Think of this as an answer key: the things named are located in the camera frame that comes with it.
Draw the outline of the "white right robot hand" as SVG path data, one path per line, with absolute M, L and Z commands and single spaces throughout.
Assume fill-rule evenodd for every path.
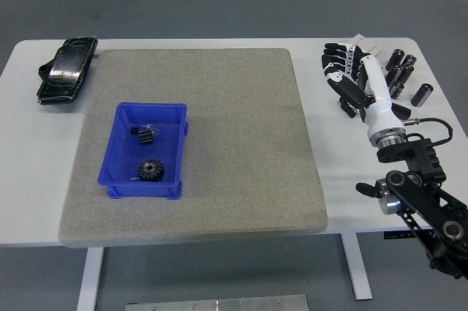
M 381 149 L 406 140 L 404 123 L 393 112 L 380 63 L 357 45 L 326 43 L 321 58 L 328 85 L 353 108 L 367 125 L 372 146 Z

